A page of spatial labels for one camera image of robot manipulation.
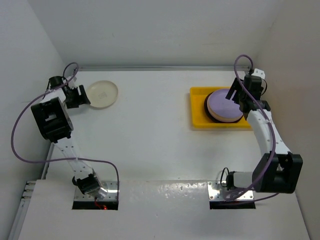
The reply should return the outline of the dark-rimmed plate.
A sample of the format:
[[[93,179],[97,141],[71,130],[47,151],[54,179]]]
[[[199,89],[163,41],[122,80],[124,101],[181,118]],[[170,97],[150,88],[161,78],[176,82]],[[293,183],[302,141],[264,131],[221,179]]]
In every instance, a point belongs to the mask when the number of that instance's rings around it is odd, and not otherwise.
[[[204,112],[205,112],[205,114],[206,114],[206,116],[212,121],[212,122],[214,122],[214,123],[226,123],[226,122],[221,122],[221,121],[218,121],[218,120],[216,120],[216,119],[214,119],[210,114],[209,114],[209,112],[208,112],[208,109],[207,109],[207,99],[208,99],[208,96],[205,98],[205,100],[204,100]]]

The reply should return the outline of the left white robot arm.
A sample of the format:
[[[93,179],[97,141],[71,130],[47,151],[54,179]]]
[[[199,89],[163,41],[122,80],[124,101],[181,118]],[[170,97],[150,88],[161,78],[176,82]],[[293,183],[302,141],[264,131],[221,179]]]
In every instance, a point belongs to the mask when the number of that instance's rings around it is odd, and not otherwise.
[[[49,89],[43,100],[31,106],[37,127],[46,140],[53,143],[68,159],[73,171],[72,183],[84,195],[99,197],[102,188],[94,169],[88,162],[80,159],[80,151],[72,138],[74,126],[67,110],[81,105],[90,105],[83,85],[64,85],[65,78],[53,76],[49,79]]]

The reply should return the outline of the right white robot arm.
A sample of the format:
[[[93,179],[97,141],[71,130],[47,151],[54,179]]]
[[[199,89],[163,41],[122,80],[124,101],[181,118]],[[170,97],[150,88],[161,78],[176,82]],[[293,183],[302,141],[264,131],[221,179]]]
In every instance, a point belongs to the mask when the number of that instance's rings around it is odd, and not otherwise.
[[[303,159],[282,140],[273,122],[271,108],[261,100],[265,74],[254,70],[235,79],[226,99],[239,105],[259,145],[261,159],[251,175],[249,189],[258,193],[292,194],[297,186]]]

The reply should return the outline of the yellow plate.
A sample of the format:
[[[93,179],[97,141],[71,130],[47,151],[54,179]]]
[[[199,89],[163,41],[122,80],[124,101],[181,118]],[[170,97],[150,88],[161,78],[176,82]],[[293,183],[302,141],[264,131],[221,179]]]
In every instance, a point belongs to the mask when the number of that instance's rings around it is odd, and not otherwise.
[[[207,106],[209,114],[217,121],[223,123],[233,123],[243,117],[243,113],[238,108],[220,108],[212,110]]]

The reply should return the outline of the cream plate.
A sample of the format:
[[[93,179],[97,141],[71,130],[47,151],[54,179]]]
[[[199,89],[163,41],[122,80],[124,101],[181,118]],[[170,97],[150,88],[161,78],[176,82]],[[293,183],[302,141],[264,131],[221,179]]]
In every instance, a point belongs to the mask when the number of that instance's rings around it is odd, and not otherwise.
[[[86,88],[90,106],[95,109],[110,107],[118,98],[118,87],[111,81],[100,80]]]

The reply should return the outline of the purple plate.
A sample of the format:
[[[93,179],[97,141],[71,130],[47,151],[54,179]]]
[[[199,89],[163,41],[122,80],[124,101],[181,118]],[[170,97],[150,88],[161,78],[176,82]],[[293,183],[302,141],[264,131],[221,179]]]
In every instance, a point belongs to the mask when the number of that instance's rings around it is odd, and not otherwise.
[[[217,109],[230,109],[237,108],[240,110],[238,104],[234,103],[232,100],[226,99],[226,95],[228,93],[228,88],[221,88],[212,92],[206,101],[207,106],[209,106],[212,110]]]

